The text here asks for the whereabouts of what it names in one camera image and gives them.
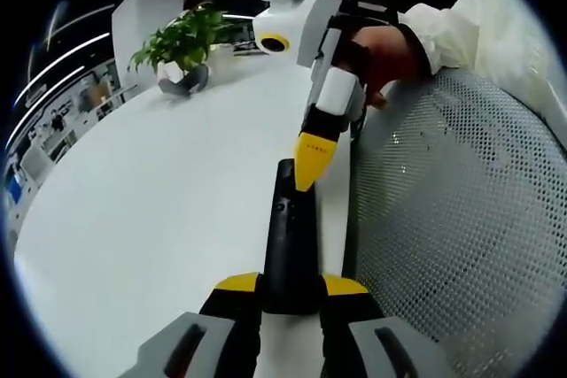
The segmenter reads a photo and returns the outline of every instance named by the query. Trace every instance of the white desk surface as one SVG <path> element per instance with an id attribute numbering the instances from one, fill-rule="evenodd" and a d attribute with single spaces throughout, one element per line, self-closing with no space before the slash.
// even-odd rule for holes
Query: white desk surface
<path id="1" fill-rule="evenodd" d="M 153 88 L 61 159 L 15 253 L 39 328 L 72 374 L 108 378 L 214 285 L 261 272 L 277 163 L 292 154 L 309 70 L 262 56 L 191 99 Z M 317 182 L 322 269 L 342 270 L 349 134 Z M 256 377 L 318 377 L 318 317 L 264 314 Z"/>

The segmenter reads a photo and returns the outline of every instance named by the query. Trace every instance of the robotic arm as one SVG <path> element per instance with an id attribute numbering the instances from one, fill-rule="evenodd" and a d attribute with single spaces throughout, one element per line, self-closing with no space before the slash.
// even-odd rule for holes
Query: robotic arm
<path id="1" fill-rule="evenodd" d="M 342 0 L 264 0 L 254 18 L 256 43 L 268 54 L 312 69 L 307 111 L 295 147 L 296 190 L 306 192 L 332 160 L 340 133 L 364 111 L 366 48 L 350 41 L 352 27 L 339 14 Z M 345 62 L 349 73 L 337 66 Z"/>

